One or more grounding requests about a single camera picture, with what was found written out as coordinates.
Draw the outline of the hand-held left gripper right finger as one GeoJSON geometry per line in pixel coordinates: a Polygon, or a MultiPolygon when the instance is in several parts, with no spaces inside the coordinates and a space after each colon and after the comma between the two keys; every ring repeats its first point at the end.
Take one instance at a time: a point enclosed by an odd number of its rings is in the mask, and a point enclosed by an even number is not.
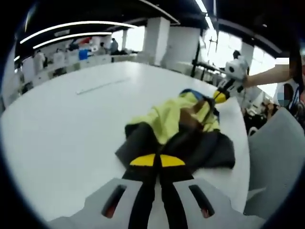
{"type": "Polygon", "coordinates": [[[230,199],[195,179],[179,158],[160,155],[162,200],[171,229],[259,229],[265,220],[232,208],[230,199]]]}

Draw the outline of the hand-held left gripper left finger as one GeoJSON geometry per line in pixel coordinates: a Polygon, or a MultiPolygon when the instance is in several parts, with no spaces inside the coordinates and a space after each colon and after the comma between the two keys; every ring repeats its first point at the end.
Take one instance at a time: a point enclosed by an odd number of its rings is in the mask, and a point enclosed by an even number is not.
{"type": "Polygon", "coordinates": [[[90,194],[70,217],[48,222],[51,229],[145,229],[154,200],[155,154],[139,156],[122,178],[113,178],[90,194]]]}

